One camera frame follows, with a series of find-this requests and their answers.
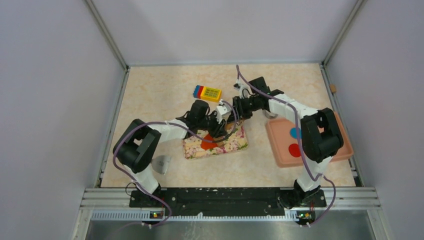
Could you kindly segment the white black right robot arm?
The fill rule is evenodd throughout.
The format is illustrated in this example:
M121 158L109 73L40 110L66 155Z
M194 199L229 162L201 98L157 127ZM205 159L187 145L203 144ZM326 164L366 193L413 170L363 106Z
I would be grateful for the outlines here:
M305 199L315 194L324 172L344 145L343 136L332 109L306 106L282 90L271 90L263 77L247 81L238 75L239 96L232 99L237 120L247 120L258 110L266 110L294 124L296 141L304 171L293 185L294 195Z

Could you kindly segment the red dough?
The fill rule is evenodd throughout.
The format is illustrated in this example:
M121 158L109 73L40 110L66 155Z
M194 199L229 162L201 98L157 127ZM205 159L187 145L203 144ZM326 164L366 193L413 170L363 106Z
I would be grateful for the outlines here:
M208 133L201 141L200 147L205 151L218 148L219 144L214 141L215 139Z

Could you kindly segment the floral cutting board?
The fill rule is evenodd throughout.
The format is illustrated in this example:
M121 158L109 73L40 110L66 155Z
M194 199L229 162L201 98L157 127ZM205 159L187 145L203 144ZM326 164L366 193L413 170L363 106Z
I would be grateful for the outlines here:
M182 141L183 155L187 160L201 159L212 157L215 155L230 154L242 151L248 147L248 140L246 137L243 125L238 125L235 133L233 133L222 147L216 147L210 150L203 150L201 148L202 140L191 136L190 138Z

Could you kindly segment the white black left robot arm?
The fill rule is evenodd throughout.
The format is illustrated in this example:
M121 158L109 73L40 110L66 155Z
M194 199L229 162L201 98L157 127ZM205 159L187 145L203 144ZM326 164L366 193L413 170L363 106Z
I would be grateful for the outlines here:
M207 102L195 100L190 110L172 120L134 119L112 149L113 165L130 177L140 191L152 196L160 187L152 167L158 144L192 136L201 140L199 130L208 131L213 138L211 143L221 143L231 136L226 130L229 117L237 117L229 102L220 100L215 110L211 110Z

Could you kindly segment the wooden dough roller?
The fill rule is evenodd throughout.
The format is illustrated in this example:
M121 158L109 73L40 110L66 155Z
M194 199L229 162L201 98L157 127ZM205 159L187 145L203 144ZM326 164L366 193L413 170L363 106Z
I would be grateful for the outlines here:
M236 123L230 122L230 123L225 123L222 126L220 126L220 129L217 131L217 133L214 133L214 135L212 136L213 141L215 142L216 146L221 148L225 145L227 139L233 134L233 132L235 131Z

